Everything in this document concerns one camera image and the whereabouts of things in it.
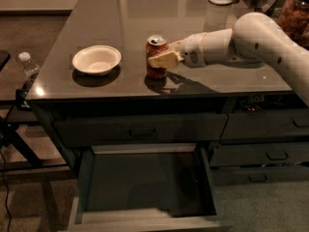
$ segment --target drawer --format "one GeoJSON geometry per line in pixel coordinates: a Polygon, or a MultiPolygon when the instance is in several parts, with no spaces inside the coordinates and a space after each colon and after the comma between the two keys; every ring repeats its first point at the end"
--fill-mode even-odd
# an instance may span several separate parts
{"type": "Polygon", "coordinates": [[[166,114],[78,118],[58,121],[54,129],[66,147],[121,143],[217,140],[225,114],[166,114]]]}
{"type": "Polygon", "coordinates": [[[309,109],[230,113],[222,143],[294,140],[309,135],[309,109]]]}
{"type": "Polygon", "coordinates": [[[210,166],[294,165],[309,161],[308,142],[220,145],[210,166]]]}
{"type": "Polygon", "coordinates": [[[215,185],[308,181],[309,167],[278,166],[216,169],[211,172],[215,185]]]}
{"type": "Polygon", "coordinates": [[[216,212],[202,148],[194,144],[110,147],[84,152],[69,231],[231,228],[231,222],[216,212]]]}

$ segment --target plastic bottle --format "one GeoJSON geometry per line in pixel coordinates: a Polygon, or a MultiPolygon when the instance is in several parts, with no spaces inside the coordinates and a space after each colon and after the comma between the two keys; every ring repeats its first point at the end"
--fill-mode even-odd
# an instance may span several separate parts
{"type": "Polygon", "coordinates": [[[297,44],[302,45],[303,33],[309,22],[309,0],[286,0],[277,23],[297,44]]]}
{"type": "Polygon", "coordinates": [[[35,82],[35,79],[37,78],[41,67],[33,61],[28,52],[21,52],[18,55],[18,58],[23,65],[25,88],[29,91],[31,86],[35,82]]]}

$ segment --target countertop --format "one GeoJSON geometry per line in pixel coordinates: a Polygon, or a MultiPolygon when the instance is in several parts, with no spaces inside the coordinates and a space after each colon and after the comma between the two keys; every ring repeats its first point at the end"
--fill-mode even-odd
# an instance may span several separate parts
{"type": "Polygon", "coordinates": [[[208,0],[78,0],[52,47],[27,100],[165,99],[292,92],[267,65],[210,65],[169,70],[164,81],[146,77],[146,40],[160,34],[169,43],[191,34],[230,28],[250,10],[235,0],[215,6],[208,0]],[[122,60],[108,76],[81,75],[71,59],[91,45],[111,45],[122,60]]]}

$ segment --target glass jar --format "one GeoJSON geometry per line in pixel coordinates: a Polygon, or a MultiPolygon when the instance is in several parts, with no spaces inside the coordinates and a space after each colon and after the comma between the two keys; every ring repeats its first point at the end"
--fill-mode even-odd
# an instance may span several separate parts
{"type": "Polygon", "coordinates": [[[302,45],[302,35],[309,22],[309,0],[286,0],[277,23],[297,44],[302,45]]]}

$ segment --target bowl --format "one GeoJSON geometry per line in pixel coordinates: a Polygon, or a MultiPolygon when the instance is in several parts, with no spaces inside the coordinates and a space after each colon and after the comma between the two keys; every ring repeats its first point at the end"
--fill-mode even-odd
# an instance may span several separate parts
{"type": "Polygon", "coordinates": [[[106,75],[121,60],[120,52],[109,45],[94,45],[78,51],[73,59],[73,66],[82,73],[106,75]]]}

